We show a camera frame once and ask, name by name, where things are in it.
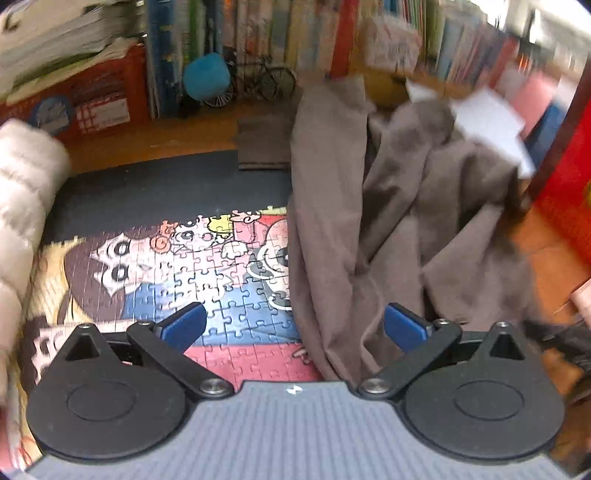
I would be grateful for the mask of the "cartoon jigsaw puzzle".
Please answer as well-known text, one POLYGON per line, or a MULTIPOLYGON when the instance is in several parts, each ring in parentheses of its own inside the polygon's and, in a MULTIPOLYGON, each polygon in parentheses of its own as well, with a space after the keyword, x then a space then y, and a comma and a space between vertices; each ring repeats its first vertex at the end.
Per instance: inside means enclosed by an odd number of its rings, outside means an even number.
POLYGON ((204 334, 187 355, 235 385, 311 381, 318 370, 290 308, 287 211, 269 207, 164 220, 44 246, 32 272, 21 343, 1 417, 1 467, 39 458, 25 419, 30 391, 73 328, 121 332, 204 305, 204 334))

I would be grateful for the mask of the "blue plush ball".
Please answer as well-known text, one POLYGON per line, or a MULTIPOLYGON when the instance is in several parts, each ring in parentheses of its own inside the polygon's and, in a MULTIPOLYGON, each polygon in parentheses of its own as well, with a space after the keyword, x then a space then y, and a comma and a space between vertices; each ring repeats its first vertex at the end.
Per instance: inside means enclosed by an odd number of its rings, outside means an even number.
POLYGON ((228 89, 230 73, 223 57, 208 53, 190 62, 184 69, 185 93, 195 101, 209 100, 228 89))

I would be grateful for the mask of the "beige puffer jacket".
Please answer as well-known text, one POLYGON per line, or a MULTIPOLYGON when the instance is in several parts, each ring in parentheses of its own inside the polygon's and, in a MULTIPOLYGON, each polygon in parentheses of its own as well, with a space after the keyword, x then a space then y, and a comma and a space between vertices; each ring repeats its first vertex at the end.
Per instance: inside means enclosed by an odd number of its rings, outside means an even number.
POLYGON ((34 256, 55 196, 70 175, 64 145, 18 120, 1 125, 1 402, 34 256))

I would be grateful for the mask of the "miniature bicycle model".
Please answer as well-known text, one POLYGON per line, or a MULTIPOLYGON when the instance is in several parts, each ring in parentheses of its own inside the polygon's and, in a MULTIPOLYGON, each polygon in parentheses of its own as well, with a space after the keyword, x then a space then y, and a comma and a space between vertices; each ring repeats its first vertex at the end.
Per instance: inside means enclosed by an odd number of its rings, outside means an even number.
POLYGON ((222 109, 240 97, 263 99, 276 103, 290 100, 297 87, 297 76, 289 66, 273 64, 270 56, 259 56, 252 61, 237 63, 227 60, 230 82, 226 90, 204 100, 204 105, 222 109))

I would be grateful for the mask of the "row of upright books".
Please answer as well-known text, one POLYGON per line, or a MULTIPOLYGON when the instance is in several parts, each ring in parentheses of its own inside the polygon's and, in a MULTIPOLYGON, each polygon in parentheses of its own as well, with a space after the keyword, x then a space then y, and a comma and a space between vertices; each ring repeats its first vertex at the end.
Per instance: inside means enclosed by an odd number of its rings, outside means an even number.
POLYGON ((353 55, 396 74, 424 72, 461 89, 496 81, 519 41, 472 1, 142 1, 148 106, 173 115, 185 67, 270 56, 298 74, 337 78, 353 55))

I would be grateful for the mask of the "dark blue puzzle mat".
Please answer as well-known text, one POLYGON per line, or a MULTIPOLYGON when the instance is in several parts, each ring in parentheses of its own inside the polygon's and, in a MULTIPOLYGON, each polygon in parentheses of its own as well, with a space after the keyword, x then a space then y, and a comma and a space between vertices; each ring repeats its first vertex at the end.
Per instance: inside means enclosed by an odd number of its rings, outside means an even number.
POLYGON ((283 207, 290 190, 290 172, 239 169, 235 150, 83 173, 59 190, 41 244, 155 226, 162 220, 283 207))

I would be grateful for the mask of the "white paper sheet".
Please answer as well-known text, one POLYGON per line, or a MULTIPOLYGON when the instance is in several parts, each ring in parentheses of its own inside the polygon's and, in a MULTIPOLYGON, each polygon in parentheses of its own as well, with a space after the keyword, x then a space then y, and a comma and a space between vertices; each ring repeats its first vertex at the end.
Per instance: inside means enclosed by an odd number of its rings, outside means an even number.
POLYGON ((457 100, 408 80, 407 91, 434 148, 448 165, 474 161, 480 169, 497 166, 503 174, 530 179, 534 162, 521 133, 525 120, 488 87, 457 100))

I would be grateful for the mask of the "brown garment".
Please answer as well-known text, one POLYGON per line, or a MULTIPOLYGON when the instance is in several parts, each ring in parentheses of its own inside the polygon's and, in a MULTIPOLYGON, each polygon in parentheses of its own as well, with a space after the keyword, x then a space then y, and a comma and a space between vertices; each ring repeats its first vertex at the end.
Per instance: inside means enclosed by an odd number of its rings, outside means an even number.
POLYGON ((356 384, 401 356, 390 303, 475 330, 539 316, 508 235, 517 168, 464 139, 445 100, 381 112, 360 77, 308 86, 290 156, 290 304, 325 379, 356 384))

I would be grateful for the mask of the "red box with label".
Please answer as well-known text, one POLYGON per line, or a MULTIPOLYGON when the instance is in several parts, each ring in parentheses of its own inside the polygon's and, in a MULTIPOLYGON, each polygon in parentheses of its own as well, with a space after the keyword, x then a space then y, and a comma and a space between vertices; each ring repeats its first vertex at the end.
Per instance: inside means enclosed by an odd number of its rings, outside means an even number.
POLYGON ((17 87, 1 100, 1 121, 9 119, 65 144, 149 121, 145 47, 118 39, 89 59, 17 87))

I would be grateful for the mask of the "stack of books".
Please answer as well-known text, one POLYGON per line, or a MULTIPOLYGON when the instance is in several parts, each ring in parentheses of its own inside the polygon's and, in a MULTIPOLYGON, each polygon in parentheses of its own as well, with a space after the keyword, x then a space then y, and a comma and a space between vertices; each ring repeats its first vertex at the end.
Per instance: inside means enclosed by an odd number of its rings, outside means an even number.
POLYGON ((1 13, 1 100, 12 104, 125 57, 143 34, 142 1, 15 1, 1 13))

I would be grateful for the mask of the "red gift bag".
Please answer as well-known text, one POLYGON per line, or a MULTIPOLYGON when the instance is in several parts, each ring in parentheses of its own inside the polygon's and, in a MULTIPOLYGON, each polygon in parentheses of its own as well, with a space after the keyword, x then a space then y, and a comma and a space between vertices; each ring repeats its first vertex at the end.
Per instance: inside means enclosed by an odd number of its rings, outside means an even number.
POLYGON ((590 66, 528 193, 549 223, 590 261, 590 66))

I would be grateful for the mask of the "folded brown cloth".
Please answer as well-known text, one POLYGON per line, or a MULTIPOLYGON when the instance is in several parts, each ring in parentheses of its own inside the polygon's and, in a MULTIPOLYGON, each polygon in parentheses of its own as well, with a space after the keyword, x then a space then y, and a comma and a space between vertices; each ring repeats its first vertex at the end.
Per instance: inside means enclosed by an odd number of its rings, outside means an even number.
POLYGON ((290 138, 294 118, 280 114, 248 117, 238 121, 235 145, 242 170, 290 168, 290 138))

